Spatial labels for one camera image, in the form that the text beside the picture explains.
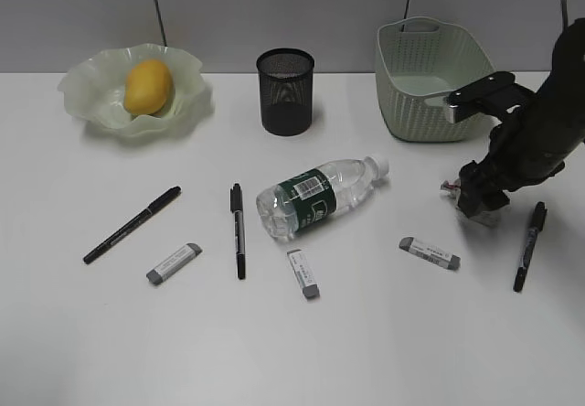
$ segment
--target black pen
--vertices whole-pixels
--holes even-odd
[[[126,223],[124,226],[116,230],[116,232],[114,232],[114,234],[111,235],[111,237],[109,237],[97,248],[95,248],[93,251],[91,251],[85,257],[83,257],[83,262],[85,262],[86,264],[90,264],[91,262],[95,261],[98,257],[102,256],[103,253],[109,251],[110,248],[113,245],[115,245],[118,241],[126,237],[133,230],[135,230],[140,225],[145,223],[154,214],[156,214],[166,205],[171,203],[179,194],[181,194],[180,187],[172,187],[171,189],[166,191],[161,197],[157,198],[153,203],[146,207],[146,209],[143,212],[141,212],[128,223]]]
[[[246,247],[244,245],[244,210],[242,206],[241,188],[234,184],[229,191],[229,207],[234,214],[236,222],[236,264],[238,266],[238,279],[246,279]]]
[[[526,237],[526,246],[522,253],[520,266],[516,272],[516,279],[514,280],[514,291],[522,292],[524,281],[527,278],[528,267],[530,267],[530,260],[532,260],[532,252],[537,244],[538,233],[545,227],[545,219],[547,218],[548,210],[545,208],[544,202],[538,202],[530,220],[528,227],[528,236]]]

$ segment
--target white bottle cap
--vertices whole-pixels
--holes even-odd
[[[370,155],[364,161],[374,169],[374,180],[387,176],[390,171],[388,159],[382,155]]]

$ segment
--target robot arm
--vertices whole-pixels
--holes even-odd
[[[566,0],[563,21],[566,24]],[[470,219],[509,203],[504,191],[537,185],[561,171],[563,160],[585,139],[585,18],[565,27],[552,54],[552,71],[534,93],[496,72],[447,97],[450,120],[483,112],[501,121],[490,133],[487,156],[443,184]]]

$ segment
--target light green basket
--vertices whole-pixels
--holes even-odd
[[[443,99],[493,72],[489,58],[462,27],[411,17],[378,30],[378,102],[388,129],[399,139],[452,142],[473,134],[481,115],[448,123]]]

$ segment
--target mango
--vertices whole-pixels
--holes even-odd
[[[146,60],[126,76],[124,109],[132,115],[150,115],[160,111],[168,100],[173,77],[160,60]]]

